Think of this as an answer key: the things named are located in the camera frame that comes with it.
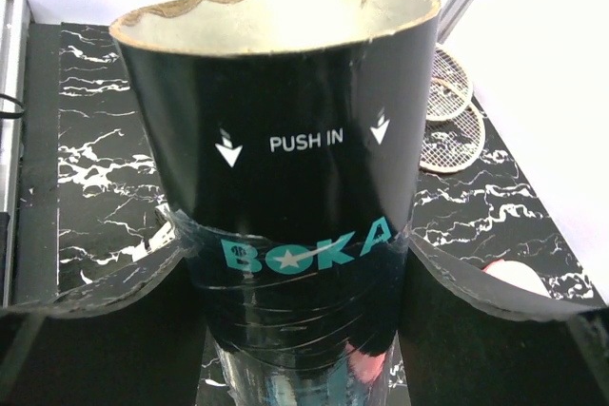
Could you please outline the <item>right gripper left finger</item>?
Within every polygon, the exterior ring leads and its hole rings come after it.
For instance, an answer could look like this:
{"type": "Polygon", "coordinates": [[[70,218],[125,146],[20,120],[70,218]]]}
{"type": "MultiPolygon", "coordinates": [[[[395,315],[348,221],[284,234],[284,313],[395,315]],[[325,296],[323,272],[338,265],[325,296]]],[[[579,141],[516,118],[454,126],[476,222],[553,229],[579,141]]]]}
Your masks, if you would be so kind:
{"type": "Polygon", "coordinates": [[[4,405],[192,405],[206,322],[187,244],[166,222],[152,251],[51,302],[1,310],[4,405]]]}

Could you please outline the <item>black shuttlecock tube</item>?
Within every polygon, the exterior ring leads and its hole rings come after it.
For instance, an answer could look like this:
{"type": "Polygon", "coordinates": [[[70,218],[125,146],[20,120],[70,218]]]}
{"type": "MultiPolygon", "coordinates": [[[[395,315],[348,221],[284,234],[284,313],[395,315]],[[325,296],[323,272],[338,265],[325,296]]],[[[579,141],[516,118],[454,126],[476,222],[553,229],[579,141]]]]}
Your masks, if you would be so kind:
{"type": "Polygon", "coordinates": [[[174,0],[109,28],[239,405],[384,405],[440,0],[174,0]]]}

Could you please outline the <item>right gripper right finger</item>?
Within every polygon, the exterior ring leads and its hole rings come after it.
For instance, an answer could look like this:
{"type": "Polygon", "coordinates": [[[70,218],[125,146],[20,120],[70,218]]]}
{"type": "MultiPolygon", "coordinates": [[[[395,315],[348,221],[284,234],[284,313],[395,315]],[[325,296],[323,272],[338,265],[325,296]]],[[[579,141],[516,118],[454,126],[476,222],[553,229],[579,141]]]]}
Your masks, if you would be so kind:
{"type": "Polygon", "coordinates": [[[553,300],[409,237],[399,326],[414,405],[605,405],[608,310],[553,300]]]}

